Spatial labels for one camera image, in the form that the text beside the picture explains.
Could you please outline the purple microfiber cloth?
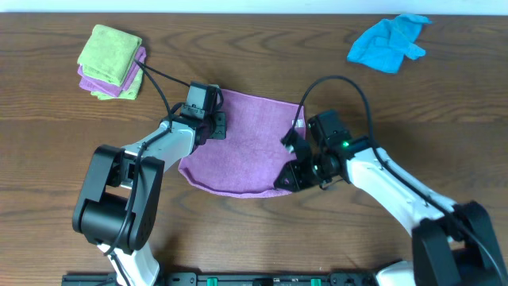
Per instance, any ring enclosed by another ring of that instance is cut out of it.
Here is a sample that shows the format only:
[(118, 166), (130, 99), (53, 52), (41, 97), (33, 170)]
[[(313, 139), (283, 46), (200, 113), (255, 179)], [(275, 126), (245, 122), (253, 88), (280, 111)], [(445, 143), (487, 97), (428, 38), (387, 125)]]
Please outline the purple microfiber cloth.
[(208, 140), (179, 163), (179, 172), (194, 187), (211, 194), (240, 199), (271, 198), (290, 192), (274, 187), (289, 153), (280, 140), (296, 122), (306, 135), (304, 109), (277, 101), (224, 90), (221, 110), (226, 138)]

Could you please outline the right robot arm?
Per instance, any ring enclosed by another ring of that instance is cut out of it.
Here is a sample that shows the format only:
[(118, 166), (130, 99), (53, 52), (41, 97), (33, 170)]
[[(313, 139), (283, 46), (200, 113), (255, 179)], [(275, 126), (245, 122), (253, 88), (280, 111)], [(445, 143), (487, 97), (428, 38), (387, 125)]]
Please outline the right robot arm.
[(365, 191), (409, 233), (412, 261), (377, 271), (377, 285), (505, 285), (507, 271), (486, 209), (456, 203), (413, 177), (372, 136), (352, 138), (334, 110), (312, 117), (308, 128), (319, 148), (294, 128), (282, 138), (295, 154), (274, 185), (299, 192), (326, 188), (336, 177)]

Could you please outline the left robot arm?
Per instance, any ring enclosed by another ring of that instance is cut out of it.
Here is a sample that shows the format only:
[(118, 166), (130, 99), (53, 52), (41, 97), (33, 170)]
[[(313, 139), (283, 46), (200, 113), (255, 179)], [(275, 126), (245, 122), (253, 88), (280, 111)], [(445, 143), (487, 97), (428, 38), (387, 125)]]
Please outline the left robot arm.
[(114, 272), (67, 274), (64, 285), (165, 285), (167, 278), (148, 243), (156, 221), (164, 173), (208, 140), (226, 135), (219, 86), (193, 82), (187, 100), (159, 127), (121, 148), (96, 148), (85, 176), (72, 227), (96, 245)]

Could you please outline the bottom green folded cloth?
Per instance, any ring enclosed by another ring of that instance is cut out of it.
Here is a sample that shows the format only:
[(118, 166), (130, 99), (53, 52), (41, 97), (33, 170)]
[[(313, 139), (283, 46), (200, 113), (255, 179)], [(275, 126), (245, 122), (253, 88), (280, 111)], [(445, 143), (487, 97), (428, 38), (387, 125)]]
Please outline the bottom green folded cloth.
[(118, 96), (113, 96), (113, 92), (109, 93), (103, 91), (92, 91), (90, 94), (99, 100), (111, 99), (127, 99), (134, 100), (137, 98), (140, 86), (142, 84), (143, 72), (138, 65), (133, 68), (133, 71), (128, 75), (125, 85), (121, 88)]

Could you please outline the green folded cloth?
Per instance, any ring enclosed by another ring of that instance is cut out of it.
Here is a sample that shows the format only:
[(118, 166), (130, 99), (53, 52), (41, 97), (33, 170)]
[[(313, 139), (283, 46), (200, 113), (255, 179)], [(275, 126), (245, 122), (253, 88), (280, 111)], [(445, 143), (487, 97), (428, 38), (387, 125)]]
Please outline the green folded cloth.
[(90, 94), (99, 100), (111, 99), (127, 99), (134, 100), (137, 98), (140, 86), (142, 84), (143, 72), (138, 65), (133, 68), (133, 71), (128, 75), (125, 85), (121, 88), (118, 96), (113, 96), (113, 92), (109, 93), (103, 91), (92, 91)]
[(120, 87), (140, 47), (138, 36), (105, 25), (96, 25), (77, 64), (83, 74)]

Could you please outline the top green folded cloth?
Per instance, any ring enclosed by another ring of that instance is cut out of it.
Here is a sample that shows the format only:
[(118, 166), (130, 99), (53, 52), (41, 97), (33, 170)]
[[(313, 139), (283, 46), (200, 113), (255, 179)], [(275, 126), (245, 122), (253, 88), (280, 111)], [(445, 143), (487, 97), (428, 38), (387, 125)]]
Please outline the top green folded cloth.
[(77, 64), (83, 74), (120, 87), (140, 47), (138, 36), (105, 25), (96, 25)]

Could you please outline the purple folded cloth in stack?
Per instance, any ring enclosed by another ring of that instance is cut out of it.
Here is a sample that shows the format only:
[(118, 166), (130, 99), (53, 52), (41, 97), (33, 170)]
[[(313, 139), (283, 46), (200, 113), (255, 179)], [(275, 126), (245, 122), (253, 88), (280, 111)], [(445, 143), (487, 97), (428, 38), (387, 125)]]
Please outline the purple folded cloth in stack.
[(140, 88), (145, 48), (85, 48), (79, 57), (79, 87), (101, 100), (135, 99)]

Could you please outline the crumpled blue cloth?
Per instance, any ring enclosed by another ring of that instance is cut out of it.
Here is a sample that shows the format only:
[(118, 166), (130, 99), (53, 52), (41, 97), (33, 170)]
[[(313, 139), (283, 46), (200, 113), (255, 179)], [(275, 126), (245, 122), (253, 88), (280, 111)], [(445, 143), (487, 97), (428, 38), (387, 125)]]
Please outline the crumpled blue cloth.
[(431, 23), (427, 17), (415, 14), (383, 19), (353, 43), (347, 60), (379, 72), (396, 74), (405, 58), (418, 60), (425, 56), (426, 51), (415, 41), (423, 27)]

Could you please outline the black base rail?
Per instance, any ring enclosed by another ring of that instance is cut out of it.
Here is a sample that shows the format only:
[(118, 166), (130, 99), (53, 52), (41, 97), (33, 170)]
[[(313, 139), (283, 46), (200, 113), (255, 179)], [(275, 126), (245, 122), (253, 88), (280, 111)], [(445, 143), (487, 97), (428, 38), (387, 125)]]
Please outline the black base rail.
[(159, 285), (159, 286), (376, 286), (371, 272), (332, 272), (329, 274), (198, 274), (170, 272), (159, 276), (72, 273), (62, 276), (63, 286), (80, 285)]

